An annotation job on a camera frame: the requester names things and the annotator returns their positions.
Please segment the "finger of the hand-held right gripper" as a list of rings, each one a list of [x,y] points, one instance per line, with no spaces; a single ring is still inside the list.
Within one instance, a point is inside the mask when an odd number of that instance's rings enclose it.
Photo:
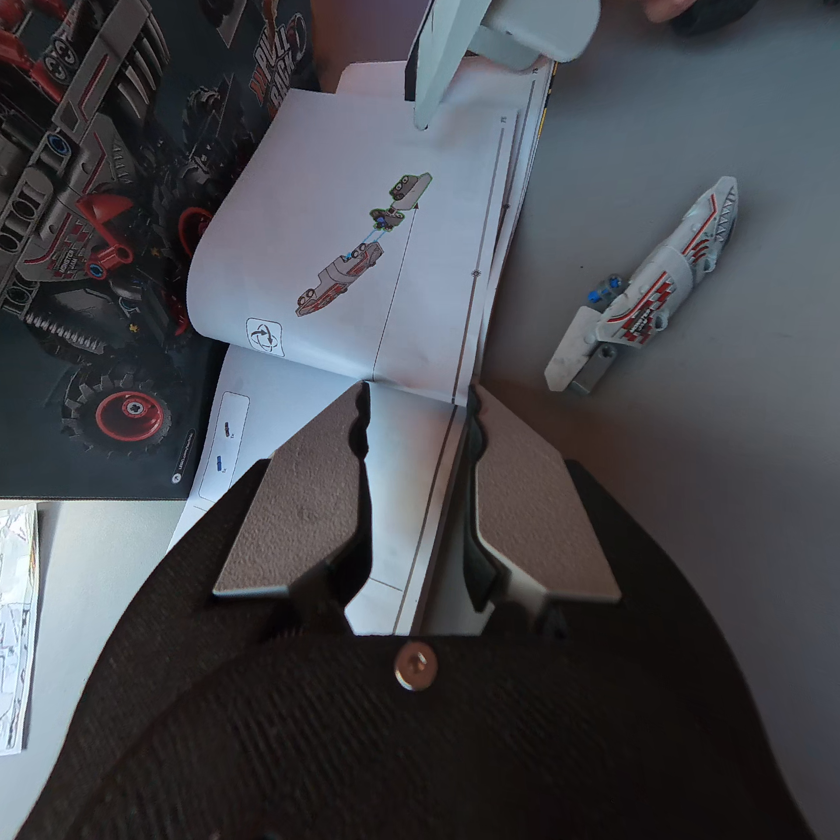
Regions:
[[[528,69],[542,56],[570,62],[600,16],[599,1],[493,1],[476,31],[476,53],[508,69]]]
[[[476,34],[489,1],[431,1],[406,62],[406,101],[426,130]]]

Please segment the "lego instruction booklet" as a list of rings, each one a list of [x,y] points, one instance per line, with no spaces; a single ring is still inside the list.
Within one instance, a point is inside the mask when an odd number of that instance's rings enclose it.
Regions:
[[[464,59],[427,129],[402,62],[292,91],[198,246],[187,310],[229,345],[173,546],[258,460],[369,382],[359,634],[420,624],[494,297],[553,80]]]

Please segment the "grey red lego assembly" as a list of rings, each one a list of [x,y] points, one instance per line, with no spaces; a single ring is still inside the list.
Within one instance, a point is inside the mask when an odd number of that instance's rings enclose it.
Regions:
[[[725,175],[628,278],[610,276],[575,313],[544,377],[552,392],[589,394],[621,349],[640,349],[718,264],[739,215],[739,184]]]

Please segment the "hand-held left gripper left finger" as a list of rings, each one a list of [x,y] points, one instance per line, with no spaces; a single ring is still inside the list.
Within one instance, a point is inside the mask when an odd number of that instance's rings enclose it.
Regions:
[[[296,608],[354,599],[372,567],[370,420],[370,386],[359,381],[273,453],[216,596],[286,597]]]

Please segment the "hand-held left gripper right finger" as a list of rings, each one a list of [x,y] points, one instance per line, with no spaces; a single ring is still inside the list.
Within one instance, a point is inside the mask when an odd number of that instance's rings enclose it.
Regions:
[[[622,593],[560,452],[481,385],[469,388],[465,556],[471,605],[545,614]]]

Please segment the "clear plastic bag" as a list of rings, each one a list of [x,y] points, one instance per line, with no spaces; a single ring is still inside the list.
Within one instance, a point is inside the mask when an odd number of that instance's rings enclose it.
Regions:
[[[38,508],[1,510],[1,755],[21,753],[39,608]]]

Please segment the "dark lego set box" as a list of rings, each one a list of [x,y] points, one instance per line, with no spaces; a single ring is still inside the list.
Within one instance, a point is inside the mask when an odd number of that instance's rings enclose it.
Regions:
[[[3,499],[186,497],[226,352],[188,270],[292,88],[310,2],[1,2]]]

